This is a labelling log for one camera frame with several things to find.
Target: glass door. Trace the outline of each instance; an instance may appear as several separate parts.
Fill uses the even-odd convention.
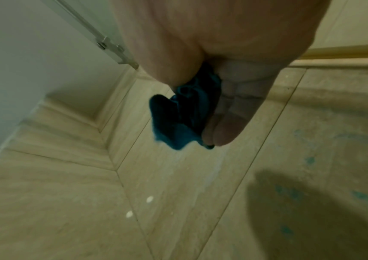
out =
[[[42,0],[119,64],[138,64],[126,48],[108,0]]]

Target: teal cloth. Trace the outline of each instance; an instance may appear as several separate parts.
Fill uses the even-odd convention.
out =
[[[204,63],[192,80],[178,87],[172,98],[153,96],[150,110],[155,139],[174,150],[181,150],[193,141],[213,149],[214,146],[203,143],[201,133],[207,117],[217,105],[216,97],[220,92],[220,78],[209,64]]]

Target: white spot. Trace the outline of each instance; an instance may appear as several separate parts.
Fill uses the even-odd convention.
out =
[[[153,199],[154,199],[154,196],[149,196],[147,198],[147,203],[151,203],[151,201],[153,201]]]
[[[132,216],[133,216],[133,212],[131,210],[127,212],[127,214],[125,215],[126,218],[131,218]]]

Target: metal rail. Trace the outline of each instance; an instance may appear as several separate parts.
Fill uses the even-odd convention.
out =
[[[118,57],[122,59],[118,64],[129,64],[131,67],[138,69],[138,64],[134,60],[128,58],[124,54],[124,49],[120,45],[113,44],[111,39],[103,35],[99,30],[97,30],[92,24],[85,20],[81,14],[79,14],[74,8],[72,8],[64,0],[55,0],[67,13],[69,13],[73,18],[75,18],[82,26],[84,26],[90,33],[95,36],[97,45],[102,50],[110,50],[114,52]]]

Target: hand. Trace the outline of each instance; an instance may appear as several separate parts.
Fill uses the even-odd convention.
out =
[[[202,134],[233,141],[279,71],[312,44],[330,0],[110,0],[125,43],[155,79],[183,85],[208,61],[222,94]]]

